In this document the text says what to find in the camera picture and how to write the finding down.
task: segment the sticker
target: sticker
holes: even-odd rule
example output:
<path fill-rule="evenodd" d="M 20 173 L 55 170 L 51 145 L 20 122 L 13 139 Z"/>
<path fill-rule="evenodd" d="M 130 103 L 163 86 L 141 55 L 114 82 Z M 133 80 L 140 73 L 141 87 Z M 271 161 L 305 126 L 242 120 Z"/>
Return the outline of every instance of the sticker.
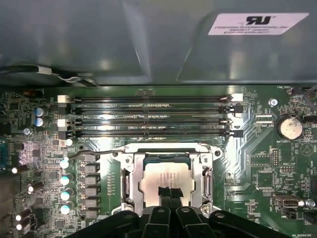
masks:
<path fill-rule="evenodd" d="M 222 13 L 208 35 L 281 35 L 309 13 Z"/>

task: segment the small component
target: small component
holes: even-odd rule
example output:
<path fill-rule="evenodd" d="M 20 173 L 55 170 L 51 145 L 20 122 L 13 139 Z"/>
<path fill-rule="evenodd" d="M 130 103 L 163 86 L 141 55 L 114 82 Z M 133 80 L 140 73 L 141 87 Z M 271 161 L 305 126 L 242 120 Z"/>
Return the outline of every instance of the small component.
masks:
<path fill-rule="evenodd" d="M 19 110 L 19 104 L 18 103 L 10 103 L 9 108 L 10 108 L 10 110 Z"/>
<path fill-rule="evenodd" d="M 0 122 L 0 136 L 11 135 L 11 123 Z"/>
<path fill-rule="evenodd" d="M 302 136 L 303 124 L 302 122 L 291 116 L 284 116 L 276 122 L 277 134 L 285 140 L 296 140 Z"/>
<path fill-rule="evenodd" d="M 53 104 L 53 105 L 50 106 L 50 111 L 51 112 L 57 112 L 57 110 L 58 110 L 58 105 L 57 104 Z"/>
<path fill-rule="evenodd" d="M 67 169 L 69 167 L 69 161 L 68 160 L 62 160 L 59 165 L 62 169 Z"/>
<path fill-rule="evenodd" d="M 272 166 L 279 166 L 279 149 L 272 149 Z"/>
<path fill-rule="evenodd" d="M 58 172 L 50 172 L 49 178 L 50 179 L 58 179 Z"/>
<path fill-rule="evenodd" d="M 0 103 L 0 111 L 5 111 L 5 104 Z"/>
<path fill-rule="evenodd" d="M 15 143 L 14 149 L 18 150 L 18 151 L 24 150 L 24 144 L 23 143 Z"/>
<path fill-rule="evenodd" d="M 32 150 L 32 157 L 40 157 L 40 150 Z"/>
<path fill-rule="evenodd" d="M 30 134 L 32 134 L 32 131 L 31 131 L 30 128 L 25 128 L 25 129 L 23 130 L 23 134 L 24 134 L 24 135 L 30 135 Z"/>
<path fill-rule="evenodd" d="M 243 130 L 233 130 L 232 137 L 234 138 L 243 138 Z"/>
<path fill-rule="evenodd" d="M 97 199 L 82 199 L 81 204 L 85 204 L 86 207 L 98 207 L 98 200 Z"/>
<path fill-rule="evenodd" d="M 70 103 L 71 98 L 68 95 L 58 95 L 57 102 L 58 103 Z"/>
<path fill-rule="evenodd" d="M 12 168 L 11 171 L 12 171 L 13 174 L 20 174 L 20 173 L 26 172 L 28 170 L 29 170 L 29 167 L 27 165 L 20 165 L 18 167 Z"/>
<path fill-rule="evenodd" d="M 283 208 L 283 213 L 288 219 L 297 219 L 297 211 L 294 208 Z"/>
<path fill-rule="evenodd" d="M 72 188 L 67 188 L 64 192 L 60 194 L 60 198 L 63 201 L 67 201 L 73 195 L 74 195 L 74 190 Z"/>
<path fill-rule="evenodd" d="M 72 139 L 67 139 L 65 144 L 66 144 L 66 146 L 72 146 L 73 145 L 73 140 Z"/>
<path fill-rule="evenodd" d="M 34 125 L 37 127 L 45 127 L 49 124 L 46 118 L 35 118 Z"/>
<path fill-rule="evenodd" d="M 311 180 L 310 180 L 310 192 L 312 194 L 317 193 L 317 178 L 311 178 Z"/>
<path fill-rule="evenodd" d="M 98 217 L 98 211 L 86 210 L 86 218 L 87 219 L 97 219 L 97 217 Z"/>
<path fill-rule="evenodd" d="M 59 140 L 66 140 L 67 139 L 67 132 L 66 131 L 59 131 L 58 138 L 59 138 Z"/>
<path fill-rule="evenodd" d="M 56 228 L 64 228 L 64 224 L 65 224 L 64 221 L 56 221 L 55 222 Z"/>
<path fill-rule="evenodd" d="M 305 201 L 306 206 L 308 207 L 316 207 L 316 202 L 312 199 L 308 199 Z"/>
<path fill-rule="evenodd" d="M 95 174 L 100 170 L 99 164 L 87 164 L 84 167 L 79 167 L 80 171 L 84 171 L 87 174 Z"/>
<path fill-rule="evenodd" d="M 87 187 L 84 193 L 86 196 L 97 196 L 99 193 L 98 187 Z"/>
<path fill-rule="evenodd" d="M 285 208 L 296 208 L 299 205 L 299 198 L 290 194 L 275 194 L 275 200 Z"/>
<path fill-rule="evenodd" d="M 87 175 L 85 177 L 86 185 L 96 185 L 100 181 L 100 175 Z"/>
<path fill-rule="evenodd" d="M 271 99 L 268 101 L 268 104 L 269 104 L 271 107 L 275 107 L 275 106 L 277 106 L 278 101 L 277 101 L 275 98 L 271 98 Z"/>
<path fill-rule="evenodd" d="M 20 212 L 18 215 L 16 215 L 15 219 L 19 222 L 27 218 L 30 214 L 31 214 L 31 210 L 27 208 L 24 211 Z"/>
<path fill-rule="evenodd" d="M 279 168 L 280 173 L 289 173 L 289 172 L 294 172 L 294 166 L 281 166 Z"/>
<path fill-rule="evenodd" d="M 30 224 L 31 219 L 30 218 L 25 218 L 22 221 L 20 221 L 20 223 L 18 225 L 16 225 L 16 229 L 18 231 L 23 230 L 25 227 L 27 227 Z"/>
<path fill-rule="evenodd" d="M 97 161 L 97 158 L 94 155 L 80 155 L 78 157 L 78 159 L 80 161 L 85 161 L 85 162 L 96 162 Z"/>
<path fill-rule="evenodd" d="M 304 212 L 303 218 L 311 224 L 317 225 L 317 212 Z"/>
<path fill-rule="evenodd" d="M 43 98 L 44 96 L 43 91 L 39 91 L 39 90 L 23 91 L 22 95 L 26 98 Z"/>
<path fill-rule="evenodd" d="M 60 183 L 64 186 L 68 185 L 72 180 L 74 179 L 74 176 L 70 173 L 65 174 L 60 178 Z"/>
<path fill-rule="evenodd" d="M 67 215 L 69 214 L 70 210 L 72 210 L 74 208 L 74 203 L 71 202 L 71 201 L 68 201 L 66 202 L 65 205 L 63 205 L 61 208 L 60 208 L 60 212 L 61 214 L 63 215 Z"/>
<path fill-rule="evenodd" d="M 47 116 L 49 111 L 46 108 L 35 108 L 34 114 L 37 117 L 45 117 Z"/>
<path fill-rule="evenodd" d="M 28 187 L 29 193 L 35 192 L 44 187 L 44 183 L 42 181 L 32 184 Z"/>
<path fill-rule="evenodd" d="M 313 116 L 303 116 L 303 122 L 304 123 L 317 123 L 317 116 L 313 115 Z"/>
<path fill-rule="evenodd" d="M 36 205 L 43 205 L 43 198 L 41 198 L 41 197 L 35 198 L 35 204 Z"/>
<path fill-rule="evenodd" d="M 58 107 L 57 113 L 59 115 L 68 115 L 70 114 L 70 107 Z"/>

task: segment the chip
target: chip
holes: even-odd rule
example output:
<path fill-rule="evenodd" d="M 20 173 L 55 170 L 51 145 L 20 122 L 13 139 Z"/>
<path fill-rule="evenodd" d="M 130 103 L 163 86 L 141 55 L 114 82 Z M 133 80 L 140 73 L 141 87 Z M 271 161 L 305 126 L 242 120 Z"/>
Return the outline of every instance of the chip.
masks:
<path fill-rule="evenodd" d="M 64 228 L 64 221 L 56 221 L 56 225 L 57 228 Z"/>
<path fill-rule="evenodd" d="M 312 178 L 310 183 L 310 192 L 317 193 L 317 178 Z"/>
<path fill-rule="evenodd" d="M 0 136 L 11 135 L 11 123 L 0 122 Z"/>
<path fill-rule="evenodd" d="M 50 172 L 50 179 L 58 179 L 58 172 Z"/>
<path fill-rule="evenodd" d="M 10 103 L 10 110 L 19 110 L 19 104 L 18 103 Z"/>
<path fill-rule="evenodd" d="M 36 205 L 42 205 L 43 204 L 43 198 L 41 198 L 41 197 L 35 198 L 35 204 Z"/>
<path fill-rule="evenodd" d="M 40 150 L 33 150 L 32 151 L 32 157 L 39 157 L 40 156 Z"/>

